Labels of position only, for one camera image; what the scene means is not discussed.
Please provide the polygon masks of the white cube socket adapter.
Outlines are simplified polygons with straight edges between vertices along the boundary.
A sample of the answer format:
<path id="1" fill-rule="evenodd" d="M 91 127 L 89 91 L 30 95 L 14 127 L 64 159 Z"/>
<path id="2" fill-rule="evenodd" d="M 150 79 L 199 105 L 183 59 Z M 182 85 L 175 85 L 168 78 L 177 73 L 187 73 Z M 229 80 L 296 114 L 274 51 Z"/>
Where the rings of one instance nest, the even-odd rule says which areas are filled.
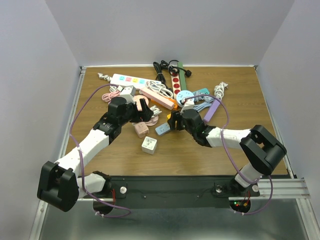
<path id="1" fill-rule="evenodd" d="M 153 155 L 157 148 L 158 141 L 155 138 L 146 136 L 142 142 L 141 149 L 143 152 Z"/>

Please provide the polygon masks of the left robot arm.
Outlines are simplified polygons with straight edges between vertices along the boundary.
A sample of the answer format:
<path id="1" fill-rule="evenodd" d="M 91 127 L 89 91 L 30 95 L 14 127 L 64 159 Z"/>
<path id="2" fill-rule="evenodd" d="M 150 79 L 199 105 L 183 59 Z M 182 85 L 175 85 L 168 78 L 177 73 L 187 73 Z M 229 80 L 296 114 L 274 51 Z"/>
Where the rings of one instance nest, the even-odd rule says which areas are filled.
<path id="1" fill-rule="evenodd" d="M 107 112 L 94 124 L 89 134 L 75 143 L 72 149 L 55 162 L 47 161 L 41 168 L 37 197 L 64 211 L 69 211 L 80 198 L 91 193 L 106 197 L 111 193 L 109 177 L 101 172 L 84 174 L 85 166 L 121 133 L 127 123 L 148 122 L 154 112 L 144 99 L 140 99 L 141 110 L 135 102 L 115 97 Z"/>

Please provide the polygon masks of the light blue power strip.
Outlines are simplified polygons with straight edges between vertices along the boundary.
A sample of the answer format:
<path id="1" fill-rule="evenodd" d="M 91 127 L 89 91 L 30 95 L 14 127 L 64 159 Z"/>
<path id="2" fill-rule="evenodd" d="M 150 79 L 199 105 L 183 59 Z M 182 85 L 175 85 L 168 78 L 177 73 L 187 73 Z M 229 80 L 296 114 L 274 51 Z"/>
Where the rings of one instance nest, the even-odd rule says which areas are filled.
<path id="1" fill-rule="evenodd" d="M 158 127 L 155 128 L 155 132 L 158 136 L 163 136 L 164 134 L 168 133 L 171 131 L 170 125 L 165 122 Z"/>

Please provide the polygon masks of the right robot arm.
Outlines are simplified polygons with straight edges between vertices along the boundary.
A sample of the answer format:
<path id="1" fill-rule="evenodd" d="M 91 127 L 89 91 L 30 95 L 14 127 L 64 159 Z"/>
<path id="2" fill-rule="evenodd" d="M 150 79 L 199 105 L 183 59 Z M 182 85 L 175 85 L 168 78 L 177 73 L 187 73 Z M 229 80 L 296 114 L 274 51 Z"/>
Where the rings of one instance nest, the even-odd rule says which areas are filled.
<path id="1" fill-rule="evenodd" d="M 262 125 L 243 130 L 210 126 L 194 109 L 172 111 L 167 123 L 171 130 L 187 131 L 201 146 L 223 147 L 229 158 L 229 148 L 244 152 L 248 163 L 241 169 L 231 160 L 237 172 L 230 182 L 231 192 L 235 195 L 242 195 L 262 176 L 270 176 L 287 154 L 285 146 Z"/>

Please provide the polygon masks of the pink cube socket adapter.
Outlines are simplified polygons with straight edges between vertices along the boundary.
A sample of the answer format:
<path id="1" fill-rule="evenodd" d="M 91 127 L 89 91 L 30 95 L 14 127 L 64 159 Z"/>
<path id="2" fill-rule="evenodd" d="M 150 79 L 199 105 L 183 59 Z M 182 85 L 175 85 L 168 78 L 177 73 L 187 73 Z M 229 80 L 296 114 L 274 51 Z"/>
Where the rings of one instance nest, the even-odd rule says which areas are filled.
<path id="1" fill-rule="evenodd" d="M 139 138 L 144 138 L 149 134 L 149 128 L 145 122 L 136 123 L 134 129 Z"/>

